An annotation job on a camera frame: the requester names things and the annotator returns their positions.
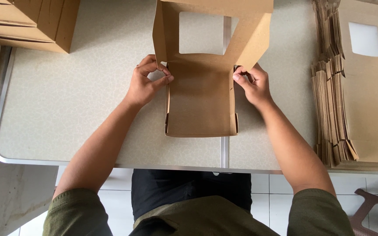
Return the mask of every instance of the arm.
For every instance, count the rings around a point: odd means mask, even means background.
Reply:
[[[322,189],[334,196],[329,174],[313,149],[273,101],[266,73],[257,63],[249,71],[241,66],[233,75],[246,98],[262,114],[276,159],[294,194],[304,189]]]
[[[166,76],[151,82],[150,72],[162,71]],[[62,174],[53,198],[77,188],[98,192],[115,165],[126,133],[139,110],[163,86],[173,80],[168,69],[157,67],[154,55],[148,55],[134,69],[131,84],[123,101],[87,139]]]

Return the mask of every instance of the person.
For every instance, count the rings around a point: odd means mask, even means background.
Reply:
[[[165,76],[152,82],[147,76],[156,70]],[[139,63],[122,102],[66,167],[43,235],[112,235],[97,192],[111,173],[139,110],[173,79],[166,67],[157,66],[154,55]],[[276,159],[293,189],[287,235],[353,236],[328,172],[273,101],[268,74],[258,64],[249,72],[240,66],[233,79],[262,115]],[[250,174],[135,169],[131,187],[135,223],[130,235],[275,236],[250,214],[250,179]]]

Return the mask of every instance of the shirt sleeve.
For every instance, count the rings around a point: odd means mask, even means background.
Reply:
[[[112,235],[99,196],[88,189],[72,189],[50,204],[43,236]]]
[[[287,236],[355,236],[348,216],[332,194],[305,189],[293,197]]]

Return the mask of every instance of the table top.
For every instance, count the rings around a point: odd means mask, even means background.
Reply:
[[[16,49],[0,121],[0,160],[66,164],[125,96],[133,68],[154,53],[155,0],[81,0],[71,54]],[[202,36],[216,19],[194,19]],[[222,34],[223,25],[214,27]],[[211,37],[204,46],[216,47]],[[196,41],[186,42],[196,46]],[[271,94],[306,141],[316,124],[310,64],[316,58],[315,16],[309,0],[274,1],[270,46],[260,65]],[[151,79],[160,78],[154,73]],[[265,125],[235,85],[239,135],[229,138],[230,169],[279,170]],[[135,118],[116,163],[133,168],[219,168],[221,138],[164,134],[165,89]]]

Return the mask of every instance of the box window cutout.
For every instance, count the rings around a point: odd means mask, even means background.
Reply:
[[[238,22],[237,17],[181,12],[179,53],[224,55]]]
[[[378,57],[378,28],[374,25],[348,22],[352,52],[364,56]]]

